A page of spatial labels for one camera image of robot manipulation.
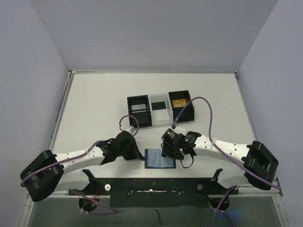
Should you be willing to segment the blue leather card holder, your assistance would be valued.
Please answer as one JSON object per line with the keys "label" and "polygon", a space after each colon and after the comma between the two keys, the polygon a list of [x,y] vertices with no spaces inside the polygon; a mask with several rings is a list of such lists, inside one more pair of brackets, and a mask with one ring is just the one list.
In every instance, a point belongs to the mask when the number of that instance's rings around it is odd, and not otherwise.
{"label": "blue leather card holder", "polygon": [[162,149],[145,149],[144,155],[145,169],[175,169],[176,161],[170,157],[162,156]]}

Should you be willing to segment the gold striped card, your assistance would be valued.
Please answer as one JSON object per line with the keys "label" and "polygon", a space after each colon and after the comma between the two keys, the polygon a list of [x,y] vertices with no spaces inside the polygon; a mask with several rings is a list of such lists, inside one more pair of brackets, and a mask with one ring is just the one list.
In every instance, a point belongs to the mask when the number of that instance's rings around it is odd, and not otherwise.
{"label": "gold striped card", "polygon": [[183,99],[173,99],[172,100],[172,106],[174,108],[183,108],[187,105],[187,99],[183,98]]}

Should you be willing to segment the black card from holder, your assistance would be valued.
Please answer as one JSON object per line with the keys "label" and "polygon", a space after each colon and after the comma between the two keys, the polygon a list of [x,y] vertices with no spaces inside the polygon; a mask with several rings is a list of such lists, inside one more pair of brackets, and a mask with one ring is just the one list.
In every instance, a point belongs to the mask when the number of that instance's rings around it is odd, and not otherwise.
{"label": "black card from holder", "polygon": [[166,109],[166,103],[165,102],[154,102],[151,104],[152,110],[162,110]]}

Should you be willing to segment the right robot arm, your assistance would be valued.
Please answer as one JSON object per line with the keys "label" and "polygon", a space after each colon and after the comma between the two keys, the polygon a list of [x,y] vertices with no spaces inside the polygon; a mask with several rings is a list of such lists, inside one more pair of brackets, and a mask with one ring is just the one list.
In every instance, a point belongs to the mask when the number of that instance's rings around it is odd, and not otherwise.
{"label": "right robot arm", "polygon": [[182,161],[185,155],[205,156],[235,164],[233,169],[220,167],[214,174],[214,181],[225,189],[245,184],[264,191],[279,189],[273,183],[279,161],[259,141],[251,144],[229,143],[193,131],[184,135],[171,128],[161,139],[164,157]]}

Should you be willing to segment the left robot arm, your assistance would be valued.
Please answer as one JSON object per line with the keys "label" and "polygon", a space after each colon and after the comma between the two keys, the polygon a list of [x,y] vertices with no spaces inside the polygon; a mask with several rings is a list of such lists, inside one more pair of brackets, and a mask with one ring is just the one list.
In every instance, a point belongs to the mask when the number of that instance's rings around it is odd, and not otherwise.
{"label": "left robot arm", "polygon": [[55,154],[41,152],[20,174],[21,187],[27,189],[32,201],[42,201],[55,191],[84,190],[93,182],[84,172],[88,166],[100,166],[124,160],[143,160],[134,136],[122,131],[115,138],[98,140],[89,148]]}

